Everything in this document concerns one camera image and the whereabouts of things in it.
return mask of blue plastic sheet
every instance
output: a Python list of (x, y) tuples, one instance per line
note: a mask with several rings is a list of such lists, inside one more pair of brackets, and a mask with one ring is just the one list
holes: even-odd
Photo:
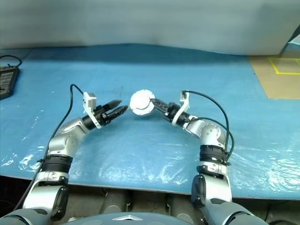
[[(226, 110), (236, 147), (229, 168), (236, 197), (300, 199), (300, 101), (268, 99), (243, 56), (147, 45), (7, 50), (24, 59), (13, 96), (0, 101), (0, 173), (31, 179), (49, 137), (68, 109), (69, 85), (98, 104), (149, 89), (179, 103), (181, 90), (215, 98)], [(69, 120), (83, 117), (75, 93)], [(189, 113), (224, 121), (206, 99), (191, 96)], [(70, 183), (189, 194), (199, 140), (159, 113), (131, 111), (82, 142)]]

